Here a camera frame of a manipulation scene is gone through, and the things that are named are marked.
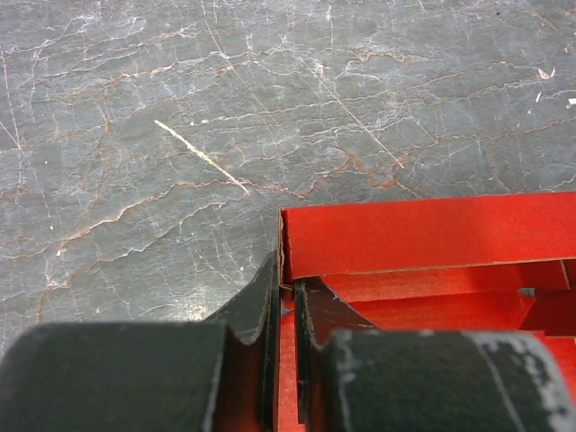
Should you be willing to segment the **red paper box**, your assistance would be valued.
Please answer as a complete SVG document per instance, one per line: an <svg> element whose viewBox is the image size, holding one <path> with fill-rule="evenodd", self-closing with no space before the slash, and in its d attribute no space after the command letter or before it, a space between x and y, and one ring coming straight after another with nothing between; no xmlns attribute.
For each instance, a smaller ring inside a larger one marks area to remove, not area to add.
<svg viewBox="0 0 576 432"><path fill-rule="evenodd" d="M518 331L552 353L575 428L575 195L281 210L283 294L317 277L380 329Z"/></svg>

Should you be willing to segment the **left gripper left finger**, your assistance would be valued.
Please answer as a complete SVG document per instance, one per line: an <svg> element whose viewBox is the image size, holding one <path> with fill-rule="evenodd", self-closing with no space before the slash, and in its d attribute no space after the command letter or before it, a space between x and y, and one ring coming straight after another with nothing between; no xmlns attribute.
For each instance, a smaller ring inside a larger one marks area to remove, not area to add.
<svg viewBox="0 0 576 432"><path fill-rule="evenodd" d="M54 322L1 363L4 431L275 431L277 258L201 321Z"/></svg>

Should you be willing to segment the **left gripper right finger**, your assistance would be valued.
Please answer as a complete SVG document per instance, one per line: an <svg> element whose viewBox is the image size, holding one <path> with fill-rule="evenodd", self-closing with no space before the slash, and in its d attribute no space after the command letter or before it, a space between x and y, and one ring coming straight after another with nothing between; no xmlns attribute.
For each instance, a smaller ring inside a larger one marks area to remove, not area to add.
<svg viewBox="0 0 576 432"><path fill-rule="evenodd" d="M568 431L552 353L518 331L385 330L317 278L295 285L298 420L309 431Z"/></svg>

